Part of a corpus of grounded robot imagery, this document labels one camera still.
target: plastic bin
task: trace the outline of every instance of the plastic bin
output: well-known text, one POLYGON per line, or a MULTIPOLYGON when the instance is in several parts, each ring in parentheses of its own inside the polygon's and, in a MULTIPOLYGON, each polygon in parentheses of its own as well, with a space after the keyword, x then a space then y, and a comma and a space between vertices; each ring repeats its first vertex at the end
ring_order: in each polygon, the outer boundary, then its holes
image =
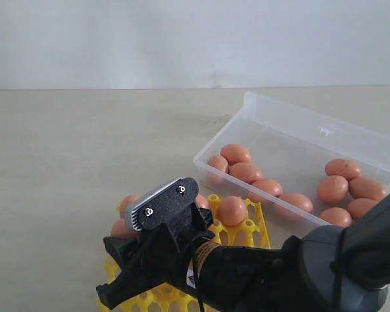
MULTIPOLYGON (((254 92, 244 95, 242 109, 195 156, 202 185, 220 196, 246 198, 248 191, 269 199, 263 207, 268 234, 273 247, 280 247, 291 236, 303 237, 327 222, 317 217, 328 206, 318 200, 317 185, 326 177, 326 163, 336 158, 357 161, 365 177, 383 183, 390 192, 390 137, 366 130, 311 110, 290 105, 254 92), (263 175, 279 181, 283 192, 299 192, 313 202, 313 212, 307 213, 285 201, 207 165, 223 146, 238 143, 252 153, 252 162, 263 175), (223 177, 224 182, 212 184, 208 174, 223 177), (276 203, 296 215, 288 221, 275 213, 276 203)), ((351 200, 348 195, 344 203, 351 200)))

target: white wall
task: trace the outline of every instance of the white wall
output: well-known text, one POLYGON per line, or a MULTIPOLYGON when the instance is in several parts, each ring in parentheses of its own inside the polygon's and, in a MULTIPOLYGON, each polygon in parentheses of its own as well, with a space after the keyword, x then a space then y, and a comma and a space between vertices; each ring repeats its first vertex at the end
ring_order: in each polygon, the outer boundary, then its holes
POLYGON ((390 84, 390 0, 0 0, 0 88, 390 84))

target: table surface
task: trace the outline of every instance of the table surface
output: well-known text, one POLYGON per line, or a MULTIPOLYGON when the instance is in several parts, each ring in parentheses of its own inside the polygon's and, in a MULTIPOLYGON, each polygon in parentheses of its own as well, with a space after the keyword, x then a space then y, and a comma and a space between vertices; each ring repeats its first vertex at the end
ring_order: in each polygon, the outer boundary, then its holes
MULTIPOLYGON (((0 91, 0 311, 99 311, 116 204, 194 175, 245 91, 0 91)), ((255 91, 390 136, 390 86, 255 91)))

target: egg tray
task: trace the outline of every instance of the egg tray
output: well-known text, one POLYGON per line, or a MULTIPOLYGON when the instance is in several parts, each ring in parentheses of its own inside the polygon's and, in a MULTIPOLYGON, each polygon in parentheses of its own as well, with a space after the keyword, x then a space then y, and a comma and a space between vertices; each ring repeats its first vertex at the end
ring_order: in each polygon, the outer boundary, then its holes
MULTIPOLYGON (((220 197, 212 194, 207 199, 214 215, 214 224, 209 228, 215 234, 214 242, 225 246, 237 245, 270 249, 260 203, 253 203, 249 199, 245 199, 248 216, 239 225, 230 227, 223 225, 217 219, 220 197)), ((120 268, 112 257, 106 258, 104 266, 108 273, 107 283, 111 283, 120 273, 120 268)), ((97 304, 102 312, 110 311, 99 300, 97 304)), ((207 305, 205 305, 205 309, 208 312, 216 311, 207 305)), ((122 312, 196 312, 199 310, 198 301, 194 297, 166 283, 123 302, 115 309, 115 311, 122 312)))

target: egg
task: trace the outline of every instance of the egg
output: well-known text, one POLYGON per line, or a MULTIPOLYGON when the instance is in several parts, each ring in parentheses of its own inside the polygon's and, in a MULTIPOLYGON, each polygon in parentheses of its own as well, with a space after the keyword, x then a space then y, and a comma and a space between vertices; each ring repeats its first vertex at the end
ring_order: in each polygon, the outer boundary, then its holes
POLYGON ((207 198, 203 197, 201 194, 198 194, 195 199, 196 204, 199 208, 209 209, 209 201, 207 198))
POLYGON ((218 204, 217 216, 223 225, 236 226, 247 217, 246 204, 239 197, 228 196, 218 204))
POLYGON ((326 209, 319 215, 319 218, 329 222, 330 224, 342 226, 343 228, 350 226, 352 223, 350 213, 340 207, 326 209))
POLYGON ((341 176, 350 181, 356 177, 361 177, 363 170, 355 161, 341 158, 327 163, 325 173, 327 176, 341 176))
MULTIPOLYGON (((275 197, 279 197, 283 192, 280 183, 273 179, 259 180, 254 182, 252 186, 257 187, 258 189, 261 189, 275 197)), ((251 191, 248 192, 248 198, 254 203, 262 203, 263 205, 269 203, 266 198, 251 191)))
POLYGON ((127 229, 124 219, 119 219, 111 228, 111 236, 118 237, 119 239, 130 239, 132 237, 137 237, 138 231, 127 229))
POLYGON ((340 175, 325 177, 318 184, 317 196, 324 203, 339 203, 347 193, 348 181, 340 175))
MULTIPOLYGON (((313 204, 312 201, 306 197, 303 194, 300 193, 285 193, 280 195, 279 199, 294 205, 298 208, 301 208, 302 210, 306 211, 307 213, 312 212, 313 210, 313 204)), ((288 211, 286 208, 275 204, 274 210, 282 217, 284 217, 287 220, 293 221, 298 219, 300 216, 296 213, 292 213, 291 211, 288 211)))
POLYGON ((377 205, 378 201, 371 200, 369 198, 358 198, 356 200, 351 201, 348 206, 348 212, 351 214, 351 217, 354 220, 360 219, 363 215, 371 210, 375 205, 377 205))
MULTIPOLYGON (((228 173, 228 161, 225 157, 221 155, 214 155, 212 156, 207 163, 209 166, 212 166, 222 172, 225 172, 226 174, 228 173)), ((208 173, 208 178, 210 179, 211 182, 215 184, 219 184, 223 182, 224 178, 220 177, 219 175, 216 175, 212 172, 208 173)))
POLYGON ((260 168, 250 162, 238 162, 229 167, 229 174, 248 184, 263 179, 263 173, 260 168))
POLYGON ((124 210, 127 208, 128 205, 138 200, 137 195, 128 195, 126 198, 123 199, 122 203, 120 204, 120 218, 124 218, 124 210))
POLYGON ((357 177, 350 181, 350 194, 353 198, 370 198, 380 201, 386 197, 387 192, 380 182, 367 177, 357 177))
POLYGON ((249 163, 252 161, 252 154, 248 148, 240 144, 225 145, 220 152, 221 156, 225 157, 230 166, 237 163, 249 163))

